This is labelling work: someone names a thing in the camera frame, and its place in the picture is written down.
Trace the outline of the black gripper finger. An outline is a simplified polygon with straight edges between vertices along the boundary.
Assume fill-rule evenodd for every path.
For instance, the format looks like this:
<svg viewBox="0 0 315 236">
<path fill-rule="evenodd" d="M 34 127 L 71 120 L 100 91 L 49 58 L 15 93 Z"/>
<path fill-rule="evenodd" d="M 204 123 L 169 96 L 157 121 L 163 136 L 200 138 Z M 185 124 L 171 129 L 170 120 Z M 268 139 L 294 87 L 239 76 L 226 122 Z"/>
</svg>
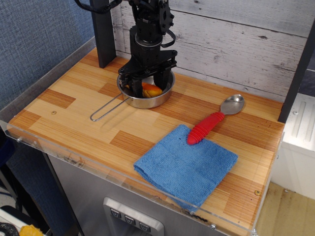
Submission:
<svg viewBox="0 0 315 236">
<path fill-rule="evenodd" d="M 171 75 L 170 69 L 154 74 L 153 78 L 155 85 L 159 87 L 162 91 L 167 91 L 169 89 L 168 81 L 170 75 Z"/>
<path fill-rule="evenodd" d="M 134 96 L 135 97 L 143 97 L 143 87 L 142 87 L 142 80 L 138 80 L 138 79 L 135 79 L 135 78 L 132 78 L 131 80 L 131 87 L 132 87 L 132 90 L 133 90 L 133 93 L 134 93 Z"/>
</svg>

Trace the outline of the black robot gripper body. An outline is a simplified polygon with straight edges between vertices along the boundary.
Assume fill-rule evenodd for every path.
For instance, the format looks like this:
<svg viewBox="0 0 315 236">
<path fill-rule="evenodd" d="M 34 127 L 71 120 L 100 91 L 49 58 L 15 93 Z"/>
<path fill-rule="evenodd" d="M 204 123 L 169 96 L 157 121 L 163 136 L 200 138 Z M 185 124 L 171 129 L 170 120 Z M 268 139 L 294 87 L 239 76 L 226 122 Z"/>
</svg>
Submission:
<svg viewBox="0 0 315 236">
<path fill-rule="evenodd" d="M 161 50 L 161 45 L 145 47 L 135 40 L 130 42 L 131 59 L 120 70 L 119 79 L 122 87 L 131 86 L 132 78 L 143 80 L 154 74 L 176 66 L 175 50 Z"/>
</svg>

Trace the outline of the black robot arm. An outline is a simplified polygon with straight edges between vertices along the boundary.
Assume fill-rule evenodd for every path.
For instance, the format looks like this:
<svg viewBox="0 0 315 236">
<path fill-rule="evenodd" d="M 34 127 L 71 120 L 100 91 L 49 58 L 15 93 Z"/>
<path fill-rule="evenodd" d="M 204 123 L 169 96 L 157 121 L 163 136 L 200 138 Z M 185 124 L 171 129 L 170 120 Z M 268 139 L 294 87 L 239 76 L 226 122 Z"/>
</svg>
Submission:
<svg viewBox="0 0 315 236">
<path fill-rule="evenodd" d="M 169 29 L 174 15 L 166 0 L 130 0 L 135 25 L 129 30 L 131 59 L 120 70 L 120 85 L 129 86 L 135 97 L 142 97 L 142 80 L 152 76 L 161 90 L 166 88 L 177 51 L 162 50 L 175 43 Z"/>
</svg>

